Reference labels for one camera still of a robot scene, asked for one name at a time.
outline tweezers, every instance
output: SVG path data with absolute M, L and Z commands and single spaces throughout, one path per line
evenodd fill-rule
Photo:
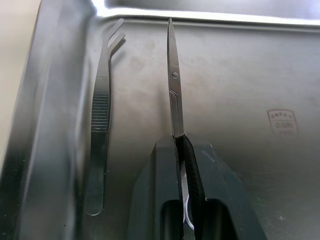
M 86 192 L 85 212 L 95 216 L 104 207 L 107 147 L 111 113 L 111 56 L 118 49 L 125 33 L 122 32 L 108 47 L 110 38 L 123 24 L 119 19 L 106 34 L 94 83 L 91 112 L 91 152 Z

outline embossed logo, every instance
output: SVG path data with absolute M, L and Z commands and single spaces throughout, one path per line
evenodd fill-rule
M 289 109 L 271 109 L 266 111 L 272 131 L 281 137 L 294 137 L 299 134 L 294 111 Z

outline metal tray surface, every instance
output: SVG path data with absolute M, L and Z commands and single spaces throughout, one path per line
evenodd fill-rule
M 268 239 L 317 239 L 320 21 L 301 10 L 312 1 L 291 11 L 249 2 L 43 0 L 1 166 L 1 234 L 127 238 L 135 179 L 171 134 L 173 17 L 185 130 L 210 141 L 240 178 Z M 120 17 L 105 207 L 91 217 L 83 208 L 93 84 L 104 32 Z

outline scissor pivot screw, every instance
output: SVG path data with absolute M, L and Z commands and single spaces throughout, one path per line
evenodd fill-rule
M 172 77 L 173 77 L 174 79 L 177 79 L 177 78 L 178 78 L 178 73 L 176 73 L 176 72 L 172 73 Z

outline scratch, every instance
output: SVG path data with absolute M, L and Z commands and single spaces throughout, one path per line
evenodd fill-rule
M 254 203 L 255 206 L 262 206 L 262 207 L 268 207 L 268 204 L 264 204 L 264 203 Z
M 205 151 L 201 151 L 204 155 L 206 155 L 212 162 L 216 162 L 208 153 L 206 153 Z
M 269 226 L 272 227 L 273 229 L 278 230 L 279 232 L 281 232 L 281 233 L 283 233 L 283 234 L 286 234 L 287 236 L 289 236 L 289 237 L 291 237 L 291 238 L 293 237 L 292 234 L 290 234 L 290 233 L 287 232 L 286 230 L 283 230 L 283 229 L 281 229 L 281 228 L 278 228 L 278 227 L 274 226 L 270 221 L 268 221 L 268 223 L 269 223 Z

